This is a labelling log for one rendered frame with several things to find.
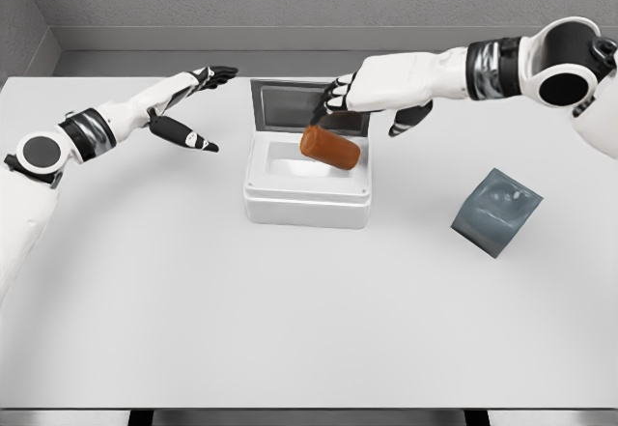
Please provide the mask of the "orange-brown cylinder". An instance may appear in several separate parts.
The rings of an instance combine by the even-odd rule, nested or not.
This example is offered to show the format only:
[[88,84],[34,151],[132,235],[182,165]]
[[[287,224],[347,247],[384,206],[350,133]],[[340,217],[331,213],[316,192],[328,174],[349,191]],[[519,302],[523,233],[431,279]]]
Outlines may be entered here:
[[299,149],[304,156],[341,170],[352,170],[361,155],[358,145],[319,126],[309,126],[305,129]]

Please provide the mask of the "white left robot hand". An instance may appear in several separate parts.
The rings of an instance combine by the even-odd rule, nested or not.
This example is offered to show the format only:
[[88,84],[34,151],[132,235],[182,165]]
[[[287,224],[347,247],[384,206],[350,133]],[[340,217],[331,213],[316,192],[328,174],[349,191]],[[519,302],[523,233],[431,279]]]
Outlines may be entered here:
[[132,99],[144,115],[141,126],[147,126],[153,135],[177,146],[217,153],[219,147],[215,143],[164,113],[198,92],[226,84],[238,72],[235,67],[210,66],[163,79]]

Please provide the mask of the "white box with open lid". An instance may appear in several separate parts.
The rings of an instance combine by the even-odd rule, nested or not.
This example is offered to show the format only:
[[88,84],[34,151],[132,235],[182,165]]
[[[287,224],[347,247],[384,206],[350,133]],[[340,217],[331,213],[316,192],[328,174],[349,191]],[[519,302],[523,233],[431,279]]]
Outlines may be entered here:
[[243,197],[254,223],[361,229],[372,201],[368,113],[324,117],[321,126],[356,144],[360,158],[341,170],[303,155],[299,144],[325,82],[252,78],[255,118]]

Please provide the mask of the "grey-blue cube block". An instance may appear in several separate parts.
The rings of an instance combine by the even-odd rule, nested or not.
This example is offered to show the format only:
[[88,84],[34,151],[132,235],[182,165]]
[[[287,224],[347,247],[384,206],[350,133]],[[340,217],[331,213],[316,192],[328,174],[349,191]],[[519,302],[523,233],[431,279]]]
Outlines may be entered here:
[[493,168],[465,199],[451,228],[497,258],[543,200],[543,196]]

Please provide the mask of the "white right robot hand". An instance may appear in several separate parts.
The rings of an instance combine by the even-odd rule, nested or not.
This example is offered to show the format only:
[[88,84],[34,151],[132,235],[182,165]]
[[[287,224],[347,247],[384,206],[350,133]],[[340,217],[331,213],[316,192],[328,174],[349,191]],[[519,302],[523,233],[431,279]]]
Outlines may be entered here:
[[431,79],[437,56],[429,52],[376,55],[323,91],[311,122],[341,112],[396,112],[389,130],[398,136],[417,126],[433,109]]

